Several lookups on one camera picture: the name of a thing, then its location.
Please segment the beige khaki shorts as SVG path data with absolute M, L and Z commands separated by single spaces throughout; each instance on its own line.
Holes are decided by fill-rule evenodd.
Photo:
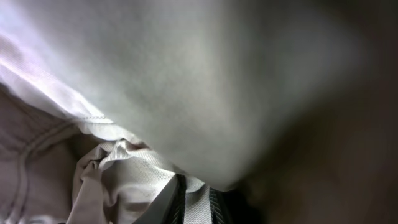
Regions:
M 2 1 L 1 222 L 134 223 L 176 174 L 268 223 L 365 223 L 367 45 L 340 1 Z

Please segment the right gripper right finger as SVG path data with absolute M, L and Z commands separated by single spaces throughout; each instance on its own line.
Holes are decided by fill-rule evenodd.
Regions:
M 212 224 L 261 224 L 258 210 L 251 207 L 238 190 L 221 192 L 210 188 Z

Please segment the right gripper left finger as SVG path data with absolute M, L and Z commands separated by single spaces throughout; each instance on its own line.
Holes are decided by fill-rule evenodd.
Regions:
M 183 224 L 186 178 L 174 175 L 134 224 Z

